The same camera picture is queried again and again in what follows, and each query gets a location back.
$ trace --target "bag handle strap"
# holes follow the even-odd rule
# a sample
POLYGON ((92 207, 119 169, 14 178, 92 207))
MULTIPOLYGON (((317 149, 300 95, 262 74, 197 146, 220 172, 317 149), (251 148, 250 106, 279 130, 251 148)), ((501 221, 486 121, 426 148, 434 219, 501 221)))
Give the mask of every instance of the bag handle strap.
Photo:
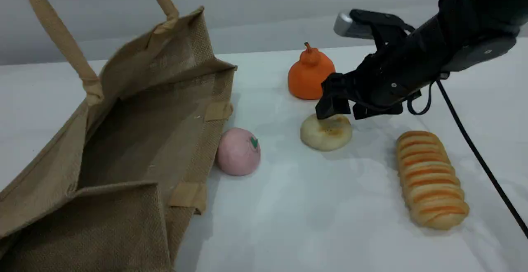
MULTIPOLYGON (((179 12, 170 0, 156 0, 167 17, 178 19, 179 12)), ((99 104, 104 95, 101 82, 88 64, 79 45, 66 28, 53 6, 48 0, 29 0, 40 24, 49 35, 55 46, 62 52, 66 60, 81 78, 82 87, 86 91, 89 106, 99 104)))

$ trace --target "bread loaf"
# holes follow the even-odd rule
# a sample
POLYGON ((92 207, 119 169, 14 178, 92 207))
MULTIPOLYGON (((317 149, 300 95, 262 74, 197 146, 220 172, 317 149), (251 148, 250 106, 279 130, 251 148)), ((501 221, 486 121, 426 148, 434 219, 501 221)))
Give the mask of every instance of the bread loaf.
POLYGON ((411 218, 439 230, 460 224, 469 214, 445 151, 438 137, 426 131, 406 132, 396 143, 398 174, 411 218))

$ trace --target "toasted bun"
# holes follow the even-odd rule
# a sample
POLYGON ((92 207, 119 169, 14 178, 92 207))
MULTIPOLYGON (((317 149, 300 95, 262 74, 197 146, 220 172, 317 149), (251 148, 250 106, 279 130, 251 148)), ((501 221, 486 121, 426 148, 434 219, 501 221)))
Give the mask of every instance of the toasted bun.
POLYGON ((321 150, 331 151, 345 146, 352 138, 352 125, 347 117, 337 114, 335 116, 318 120, 312 114, 300 127, 300 139, 307 146, 321 150))
POLYGON ((437 201, 441 199, 464 200, 464 191, 454 184, 428 184, 414 187, 405 195, 405 202, 410 208, 416 204, 437 201))
POLYGON ((420 225, 448 230, 459 225, 469 214, 469 206, 460 199, 442 199, 417 204, 411 209, 411 218, 420 225))
POLYGON ((396 156, 403 197, 416 223, 448 230, 468 216, 460 180, 436 135, 404 133, 396 143, 396 156))
POLYGON ((400 170, 398 174, 400 175, 400 179, 403 182, 404 180, 416 175, 439 173, 447 173, 454 175, 455 169, 444 161, 424 161, 423 163, 415 163, 413 165, 410 165, 405 169, 400 170))

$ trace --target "round bread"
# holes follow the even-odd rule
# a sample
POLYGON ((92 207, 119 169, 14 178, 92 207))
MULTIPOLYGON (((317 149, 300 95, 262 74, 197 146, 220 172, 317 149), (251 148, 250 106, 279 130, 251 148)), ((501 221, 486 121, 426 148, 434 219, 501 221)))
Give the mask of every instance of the round bread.
POLYGON ((300 139, 307 146, 331 151, 345 146, 352 138, 352 125, 347 117, 336 114, 318 120, 315 114, 310 115, 300 127, 300 139))

